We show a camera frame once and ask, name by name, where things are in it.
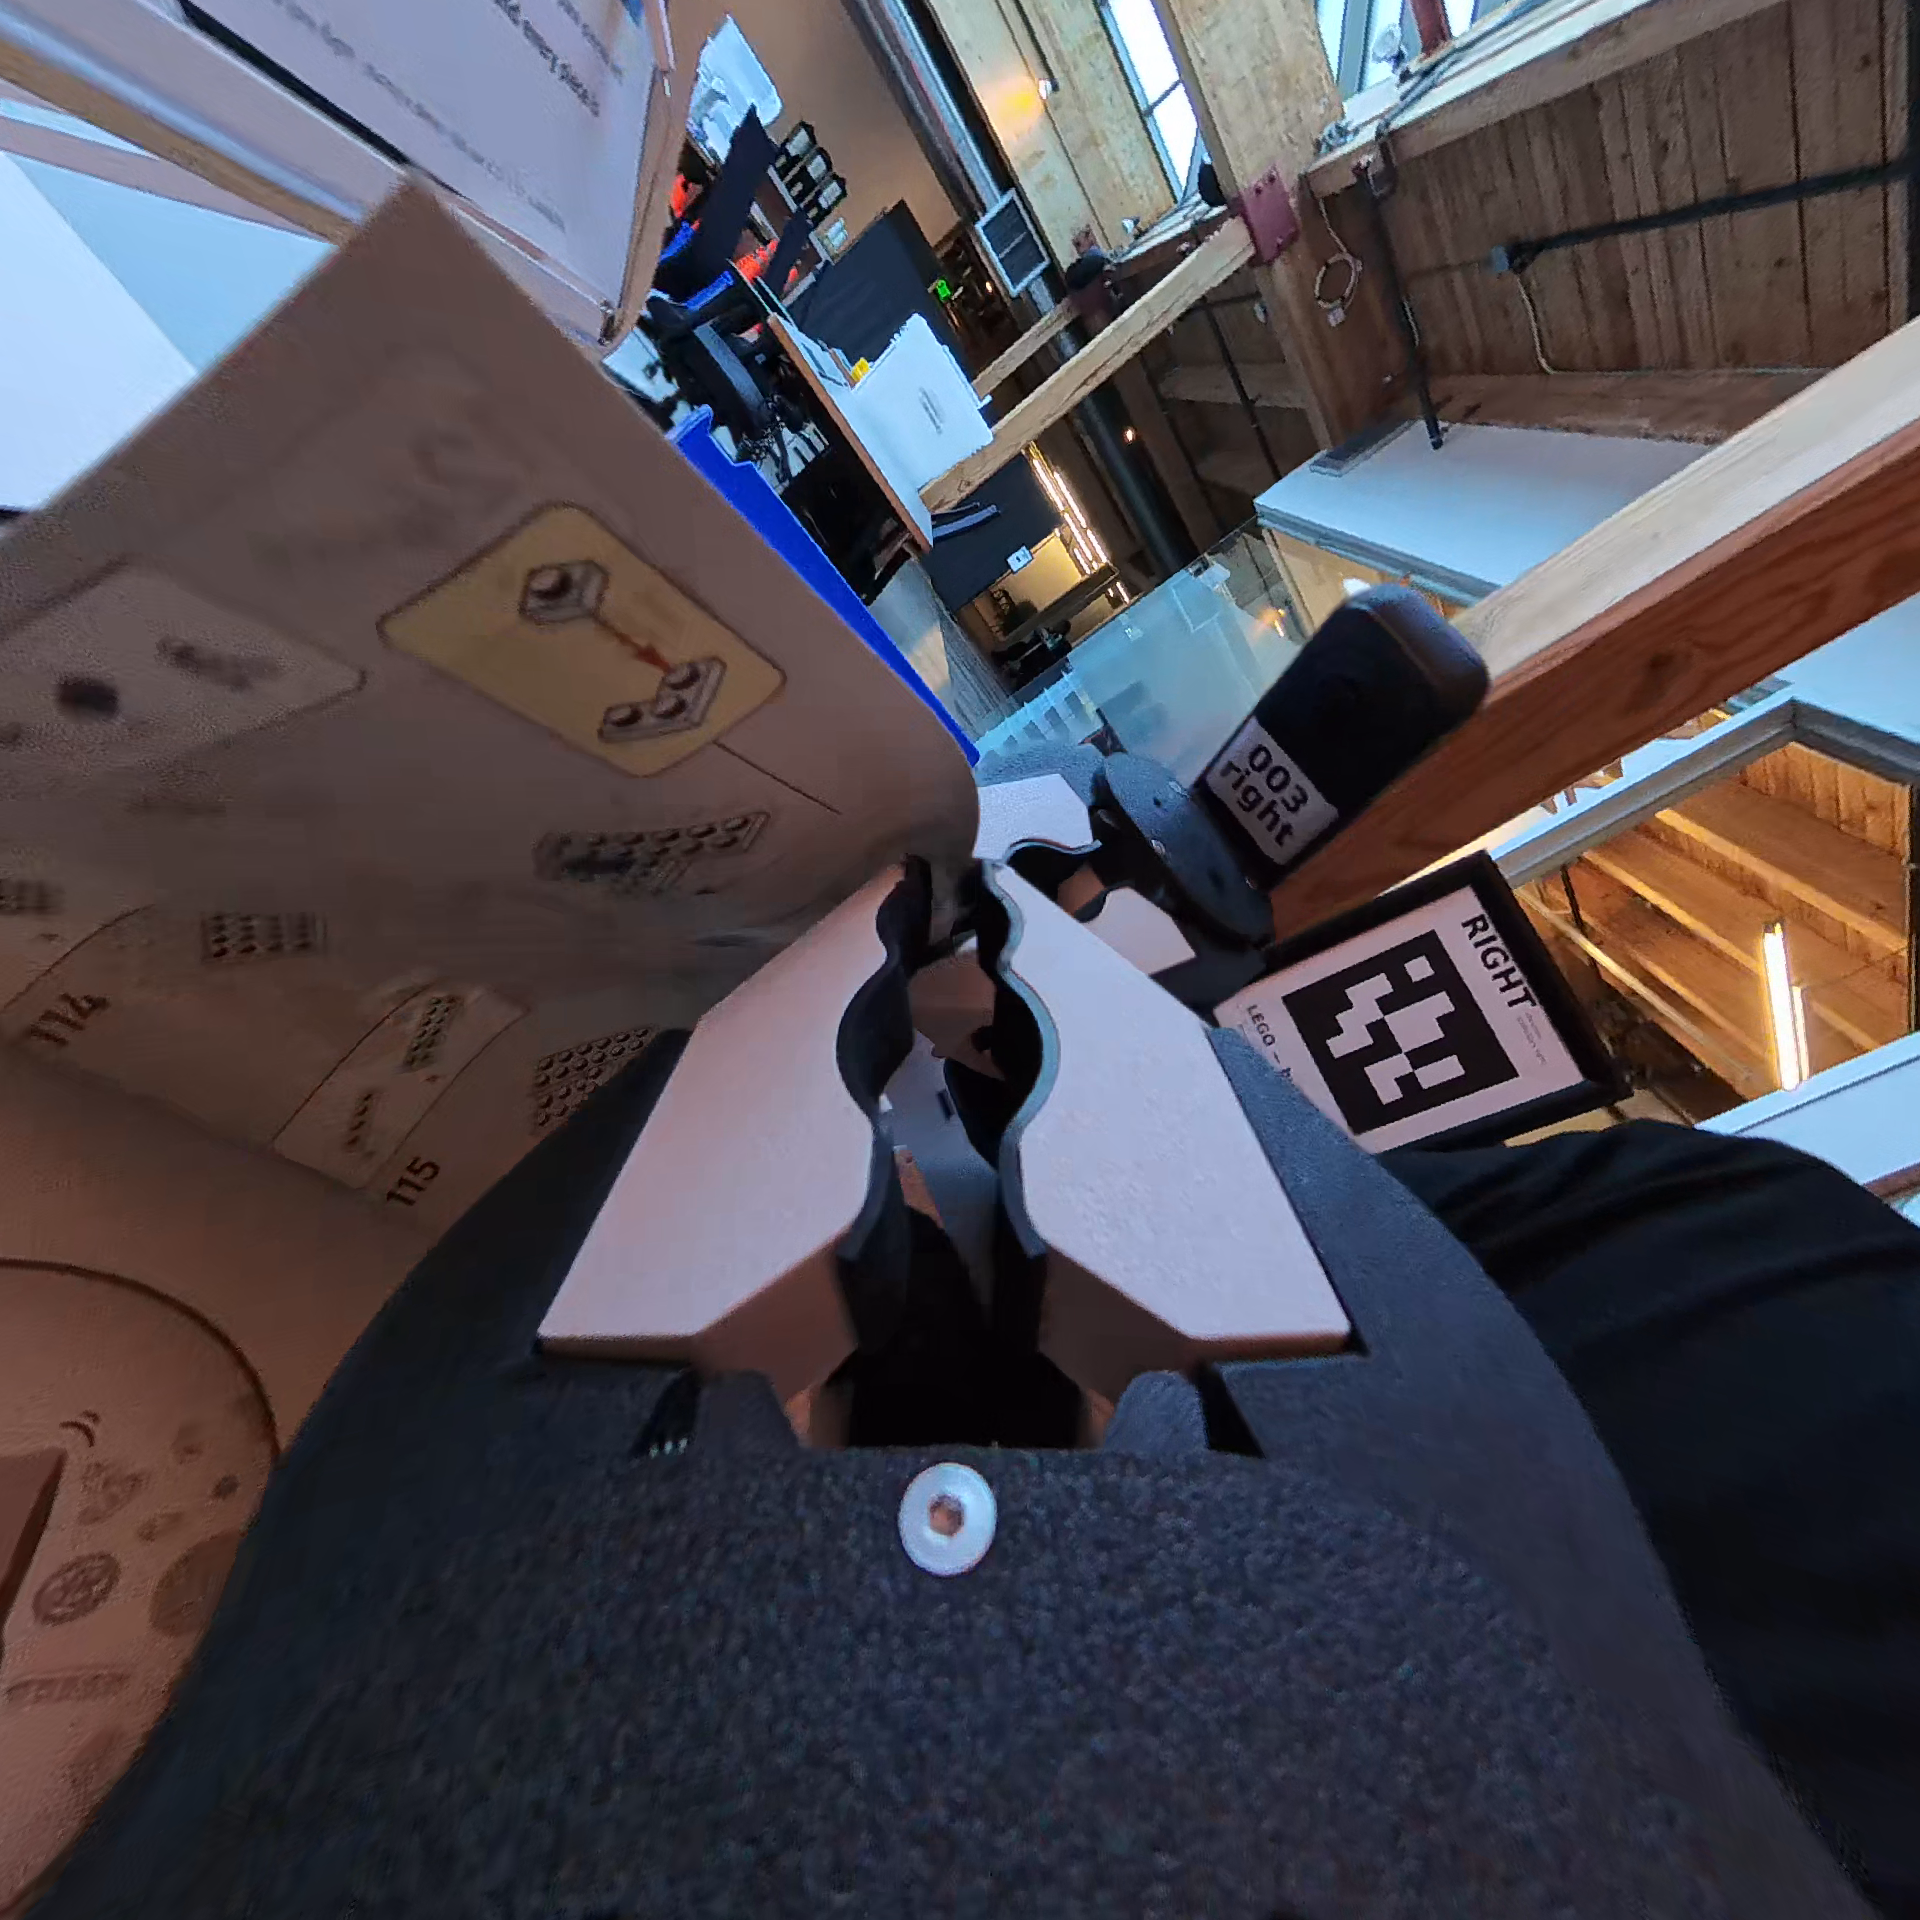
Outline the slanted wooden beam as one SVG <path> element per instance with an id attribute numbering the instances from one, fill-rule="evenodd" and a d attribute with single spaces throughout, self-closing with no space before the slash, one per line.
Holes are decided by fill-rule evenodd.
<path id="1" fill-rule="evenodd" d="M 961 505 L 1253 258 L 1253 232 L 1241 215 L 1227 215 L 1163 282 L 1093 335 L 1084 349 L 1048 372 L 1033 394 L 1021 394 L 993 428 L 983 450 L 926 479 L 922 502 L 931 513 Z"/>

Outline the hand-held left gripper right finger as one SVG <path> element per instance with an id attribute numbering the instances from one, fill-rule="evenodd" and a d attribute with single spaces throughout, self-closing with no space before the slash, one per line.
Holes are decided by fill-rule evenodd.
<path id="1" fill-rule="evenodd" d="M 1038 1028 L 999 1150 L 1053 1362 L 1335 1354 L 1352 1322 L 1216 1054 L 1216 1028 L 1036 886 L 983 871 L 999 985 Z"/>

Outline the wooden handrail beam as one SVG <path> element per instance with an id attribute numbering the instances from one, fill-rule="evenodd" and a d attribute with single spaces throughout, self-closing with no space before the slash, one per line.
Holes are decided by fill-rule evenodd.
<path id="1" fill-rule="evenodd" d="M 1465 612 L 1483 708 L 1272 889 L 1277 935 L 1368 906 L 1912 594 L 1917 319 Z"/>

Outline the long ceiling light strip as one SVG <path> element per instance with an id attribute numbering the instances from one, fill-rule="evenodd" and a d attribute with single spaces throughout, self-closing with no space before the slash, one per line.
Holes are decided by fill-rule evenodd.
<path id="1" fill-rule="evenodd" d="M 1781 1091 L 1797 1091 L 1812 1079 L 1812 1050 L 1807 1036 L 1807 1002 L 1788 964 L 1788 929 L 1772 922 L 1759 937 L 1768 1032 Z"/>

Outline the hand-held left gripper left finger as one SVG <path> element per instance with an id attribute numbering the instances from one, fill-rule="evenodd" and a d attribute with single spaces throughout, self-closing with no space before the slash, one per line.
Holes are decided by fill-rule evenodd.
<path id="1" fill-rule="evenodd" d="M 913 1050 L 924 861 L 886 866 L 713 1007 L 676 1054 L 543 1322 L 538 1354 L 759 1379 L 799 1448 L 829 1379 L 906 1326 L 941 1217 L 886 1088 Z"/>

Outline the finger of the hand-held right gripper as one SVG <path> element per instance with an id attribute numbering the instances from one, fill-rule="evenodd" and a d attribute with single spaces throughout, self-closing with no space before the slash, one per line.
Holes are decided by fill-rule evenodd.
<path id="1" fill-rule="evenodd" d="M 1087 923 L 1104 947 L 1117 952 L 1147 976 L 1163 976 L 1196 962 L 1196 947 L 1181 923 L 1133 889 L 1061 881 L 1055 906 L 1077 923 Z"/>
<path id="2" fill-rule="evenodd" d="M 1098 854 L 1091 807 L 1066 778 L 1021 778 L 976 792 L 976 861 L 1017 871 L 1075 871 Z"/>

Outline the blue plastic bin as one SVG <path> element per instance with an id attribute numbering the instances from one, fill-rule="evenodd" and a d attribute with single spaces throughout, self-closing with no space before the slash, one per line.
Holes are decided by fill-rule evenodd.
<path id="1" fill-rule="evenodd" d="M 934 713 L 943 732 L 958 742 L 968 763 L 976 768 L 981 756 L 969 736 L 919 677 L 912 660 L 900 656 L 894 640 L 878 626 L 868 605 L 860 602 L 860 594 L 847 585 L 847 578 L 837 573 L 829 557 L 813 544 L 813 535 L 803 529 L 803 524 L 792 515 L 783 497 L 762 476 L 759 466 L 735 460 L 721 450 L 721 445 L 715 442 L 713 411 L 704 404 L 693 408 L 693 415 L 684 426 L 667 431 L 667 442 L 689 460 L 689 466 L 697 466 L 710 479 L 715 494 L 721 494 L 733 502 L 738 515 L 745 515 L 755 526 L 755 532 L 786 562 L 786 569 L 797 578 L 803 578 L 803 585 L 818 593 L 818 598 L 825 602 L 825 608 L 840 615 L 840 620 L 848 623 L 848 630 L 863 637 L 863 644 Z"/>

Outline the person's black clothed body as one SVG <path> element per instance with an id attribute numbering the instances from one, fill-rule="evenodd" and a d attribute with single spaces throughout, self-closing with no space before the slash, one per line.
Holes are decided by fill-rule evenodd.
<path id="1" fill-rule="evenodd" d="M 1812 1830 L 1917 1917 L 1917 1226 L 1807 1152 L 1655 1122 L 1382 1166 L 1570 1383 Z"/>

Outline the white table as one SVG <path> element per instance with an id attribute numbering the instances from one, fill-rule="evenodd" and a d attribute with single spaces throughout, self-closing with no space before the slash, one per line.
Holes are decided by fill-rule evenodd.
<path id="1" fill-rule="evenodd" d="M 1598 439 L 1512 426 L 1411 421 L 1331 466 L 1323 453 L 1270 483 L 1267 532 L 1347 565 L 1407 575 L 1477 602 L 1567 550 L 1694 460 L 1709 445 Z"/>

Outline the framed black white tag sign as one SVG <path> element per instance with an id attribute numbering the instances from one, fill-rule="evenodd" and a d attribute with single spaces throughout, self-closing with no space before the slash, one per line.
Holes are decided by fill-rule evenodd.
<path id="1" fill-rule="evenodd" d="M 1368 1152 L 1492 1147 L 1625 1094 L 1490 854 L 1288 942 L 1210 1020 Z"/>

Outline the small wall monitor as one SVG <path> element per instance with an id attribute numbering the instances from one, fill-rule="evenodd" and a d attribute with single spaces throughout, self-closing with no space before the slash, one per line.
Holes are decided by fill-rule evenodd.
<path id="1" fill-rule="evenodd" d="M 1006 298 L 1021 298 L 1053 269 L 1044 238 L 1038 237 L 1018 189 L 999 192 L 972 221 L 972 238 L 989 263 Z"/>

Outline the white printed cardboard box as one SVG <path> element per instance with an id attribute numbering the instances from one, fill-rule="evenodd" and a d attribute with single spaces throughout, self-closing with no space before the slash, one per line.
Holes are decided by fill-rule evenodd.
<path id="1" fill-rule="evenodd" d="M 687 135 L 667 4 L 2 4 L 2 155 L 318 242 L 430 188 L 595 355 Z"/>

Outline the lego instruction booklet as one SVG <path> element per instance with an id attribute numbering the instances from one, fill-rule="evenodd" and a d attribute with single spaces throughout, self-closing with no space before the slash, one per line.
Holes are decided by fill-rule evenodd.
<path id="1" fill-rule="evenodd" d="M 2 1917 L 412 1263 L 972 840 L 924 684 L 414 188 L 2 529 Z"/>

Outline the white storage box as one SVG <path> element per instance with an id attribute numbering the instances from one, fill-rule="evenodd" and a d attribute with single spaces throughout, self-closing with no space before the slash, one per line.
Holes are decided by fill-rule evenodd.
<path id="1" fill-rule="evenodd" d="M 993 445 L 969 377 L 922 311 L 843 398 L 860 445 L 912 509 L 924 509 L 924 489 L 949 466 Z"/>

